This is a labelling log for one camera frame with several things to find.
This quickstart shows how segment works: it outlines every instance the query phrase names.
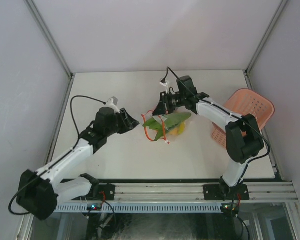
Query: perforated basket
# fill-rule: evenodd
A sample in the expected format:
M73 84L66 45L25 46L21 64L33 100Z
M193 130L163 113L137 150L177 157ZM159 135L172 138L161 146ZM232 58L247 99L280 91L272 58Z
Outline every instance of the perforated basket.
M241 115L252 114L260 130L274 113L274 106L269 100L249 89L237 90L223 106ZM215 124L211 137L219 145L226 147L225 132Z

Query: plastic bag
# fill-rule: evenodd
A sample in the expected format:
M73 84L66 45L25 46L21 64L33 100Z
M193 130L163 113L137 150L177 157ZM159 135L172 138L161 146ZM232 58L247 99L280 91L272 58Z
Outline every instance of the plastic bag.
M167 139L167 136L180 135L185 129L185 120L191 116L191 113L189 112L175 112L168 115L152 116L150 114L152 112L153 111L150 110L146 114L141 115L144 122L144 133L151 142L156 142L159 139L163 139L167 144L170 143ZM147 128L156 131L154 139L149 136Z

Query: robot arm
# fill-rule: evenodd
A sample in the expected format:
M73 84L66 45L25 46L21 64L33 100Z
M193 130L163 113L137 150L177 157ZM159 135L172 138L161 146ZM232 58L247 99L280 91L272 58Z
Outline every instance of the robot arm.
M37 171L27 170L21 175L16 197L21 207L44 220L58 204L90 192L96 180L87 174L66 183L61 181L71 169L105 145L109 136L124 134L139 125L124 108L119 110L116 103L117 99L111 98L100 108L95 121L80 133L74 147Z
M177 77L179 92L161 92L153 115L171 114L178 107L208 118L226 134L226 150L231 158L226 172L220 178L223 195L243 179L247 163L264 147L255 118L233 113L215 103L207 94L197 93L189 76Z

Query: pink basket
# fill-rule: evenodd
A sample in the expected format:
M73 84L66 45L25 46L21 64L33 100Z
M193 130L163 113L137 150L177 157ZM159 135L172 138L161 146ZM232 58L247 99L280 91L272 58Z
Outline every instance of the pink basket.
M252 114L261 130L274 113L273 104L249 89L237 90L223 105L232 112L246 115ZM225 132L213 124L211 137L222 147L226 147Z

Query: white wall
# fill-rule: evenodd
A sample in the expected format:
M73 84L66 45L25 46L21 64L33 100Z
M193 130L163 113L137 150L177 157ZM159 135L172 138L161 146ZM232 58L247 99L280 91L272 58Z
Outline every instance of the white wall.
M245 69L280 0L34 0L73 72Z
M8 203L20 175L44 162L67 83L24 2L0 1L0 240L15 236Z
M251 76L255 89L275 106L267 130L300 200L300 0L287 5Z

